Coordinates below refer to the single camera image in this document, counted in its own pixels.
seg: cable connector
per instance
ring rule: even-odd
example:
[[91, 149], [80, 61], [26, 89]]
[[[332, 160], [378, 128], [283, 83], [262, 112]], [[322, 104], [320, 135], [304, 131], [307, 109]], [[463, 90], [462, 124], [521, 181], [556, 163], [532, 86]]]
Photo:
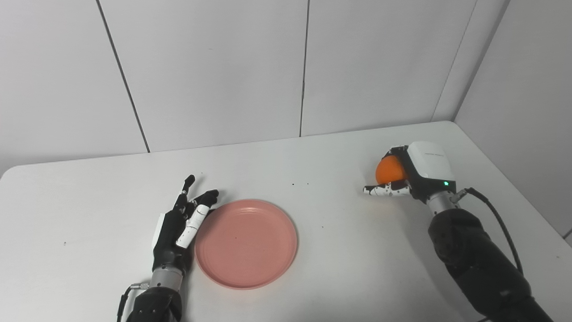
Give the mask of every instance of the cable connector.
[[149, 288], [148, 282], [133, 283], [127, 288], [125, 293], [121, 296], [121, 300], [119, 301], [119, 308], [117, 309], [117, 322], [121, 322], [121, 316], [123, 315], [123, 311], [125, 309], [125, 304], [127, 303], [129, 292], [131, 292], [134, 289], [146, 290], [148, 288]]
[[449, 198], [449, 200], [451, 200], [452, 203], [458, 203], [459, 200], [463, 199], [464, 196], [466, 196], [468, 194], [467, 189], [462, 189], [459, 190], [458, 193], [454, 194], [451, 198]]

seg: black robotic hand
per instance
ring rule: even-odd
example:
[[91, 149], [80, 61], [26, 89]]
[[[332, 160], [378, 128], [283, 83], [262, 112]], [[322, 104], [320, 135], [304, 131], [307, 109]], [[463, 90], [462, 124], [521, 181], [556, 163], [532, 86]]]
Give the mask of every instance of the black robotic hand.
[[176, 241], [186, 228], [186, 222], [191, 218], [198, 205], [209, 207], [206, 215], [214, 209], [210, 209], [217, 202], [218, 190], [209, 190], [202, 195], [187, 200], [190, 186], [195, 182], [194, 175], [185, 179], [181, 194], [177, 197], [173, 209], [165, 214], [159, 238], [153, 249], [153, 270], [159, 266], [173, 265], [183, 274], [190, 266], [190, 252], [186, 248], [176, 245]]
[[[188, 176], [173, 209], [164, 216], [161, 230], [153, 248], [153, 275], [149, 289], [137, 296], [128, 322], [171, 322], [180, 321], [182, 301], [179, 294], [182, 279], [190, 267], [188, 247], [204, 218], [214, 209], [218, 190], [209, 190], [188, 201], [194, 175]], [[121, 321], [122, 297], [118, 322]]]

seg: pink plate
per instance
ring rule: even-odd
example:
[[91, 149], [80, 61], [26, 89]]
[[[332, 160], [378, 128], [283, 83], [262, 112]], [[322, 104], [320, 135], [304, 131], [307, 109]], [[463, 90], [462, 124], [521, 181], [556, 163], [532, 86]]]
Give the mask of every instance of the pink plate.
[[194, 253], [213, 281], [253, 289], [279, 278], [296, 254], [294, 225], [278, 207], [239, 200], [210, 214], [198, 230]]

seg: white wall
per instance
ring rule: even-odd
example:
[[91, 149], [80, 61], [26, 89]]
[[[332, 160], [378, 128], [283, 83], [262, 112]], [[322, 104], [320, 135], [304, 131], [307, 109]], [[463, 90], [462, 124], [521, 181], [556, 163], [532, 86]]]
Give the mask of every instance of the white wall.
[[306, 0], [101, 5], [151, 151], [298, 136]]
[[145, 151], [96, 3], [0, 0], [0, 175]]
[[466, 84], [477, 59], [457, 57], [463, 37], [480, 52], [502, 4], [479, 2], [312, 0], [302, 134], [451, 120], [447, 79]]
[[455, 119], [561, 234], [572, 229], [571, 13], [569, 0], [511, 1]]
[[[503, 1], [101, 5], [162, 151], [451, 119]], [[0, 0], [0, 44], [0, 174], [146, 151], [96, 1]]]

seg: white fingertip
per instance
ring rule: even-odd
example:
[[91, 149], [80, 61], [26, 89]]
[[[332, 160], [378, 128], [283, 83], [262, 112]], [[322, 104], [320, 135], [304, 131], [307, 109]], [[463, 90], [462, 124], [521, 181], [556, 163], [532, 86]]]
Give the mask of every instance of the white fingertip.
[[201, 226], [203, 220], [205, 220], [206, 215], [209, 212], [209, 207], [205, 205], [198, 205], [194, 210], [194, 213], [186, 220], [186, 227], [183, 230], [181, 236], [177, 239], [175, 244], [182, 248], [187, 248], [190, 242], [193, 241], [199, 227]]

